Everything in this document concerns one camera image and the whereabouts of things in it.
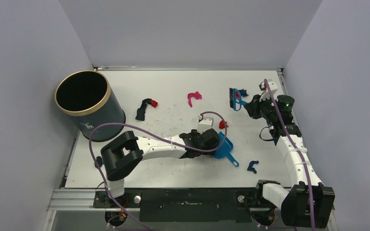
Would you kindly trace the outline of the blue hand brush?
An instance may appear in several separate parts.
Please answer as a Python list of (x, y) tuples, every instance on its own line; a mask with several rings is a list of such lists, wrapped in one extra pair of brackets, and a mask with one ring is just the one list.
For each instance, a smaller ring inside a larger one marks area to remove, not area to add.
[(237, 91), (238, 89), (236, 88), (229, 88), (229, 105), (234, 111), (240, 111), (243, 105), (247, 104), (247, 102), (244, 101), (241, 96), (240, 98), (236, 97), (235, 92)]

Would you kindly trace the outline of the blue dustpan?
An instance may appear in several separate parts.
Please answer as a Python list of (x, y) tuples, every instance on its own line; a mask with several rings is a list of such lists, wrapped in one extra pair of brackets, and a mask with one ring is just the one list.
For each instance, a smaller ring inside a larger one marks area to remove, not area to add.
[(219, 132), (218, 135), (220, 137), (220, 142), (224, 141), (224, 143), (215, 151), (213, 157), (218, 160), (226, 158), (234, 167), (239, 167), (238, 161), (231, 154), (234, 148), (233, 143), (228, 137), (225, 138), (223, 132)]

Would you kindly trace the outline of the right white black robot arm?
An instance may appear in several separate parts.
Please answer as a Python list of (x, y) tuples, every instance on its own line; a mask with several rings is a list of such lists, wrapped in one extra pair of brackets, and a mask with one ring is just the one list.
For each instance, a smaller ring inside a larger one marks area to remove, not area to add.
[(254, 95), (244, 105), (253, 119), (263, 118), (270, 127), (270, 135), (287, 166), (292, 187), (284, 189), (274, 180), (259, 180), (253, 193), (258, 206), (273, 204), (281, 212), (286, 226), (324, 229), (328, 225), (335, 192), (327, 187), (315, 173), (304, 147), (302, 133), (293, 121), (294, 99), (279, 95), (261, 99)]

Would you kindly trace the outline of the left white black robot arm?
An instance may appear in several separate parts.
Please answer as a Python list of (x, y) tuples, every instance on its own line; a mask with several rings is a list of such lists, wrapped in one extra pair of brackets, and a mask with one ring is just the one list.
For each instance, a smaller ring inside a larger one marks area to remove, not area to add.
[(220, 144), (220, 136), (214, 129), (202, 133), (193, 129), (161, 140), (137, 137), (133, 131), (126, 131), (101, 149), (103, 165), (106, 169), (106, 201), (112, 207), (124, 202), (124, 179), (142, 160), (156, 158), (195, 158), (201, 155), (214, 155), (210, 151)]

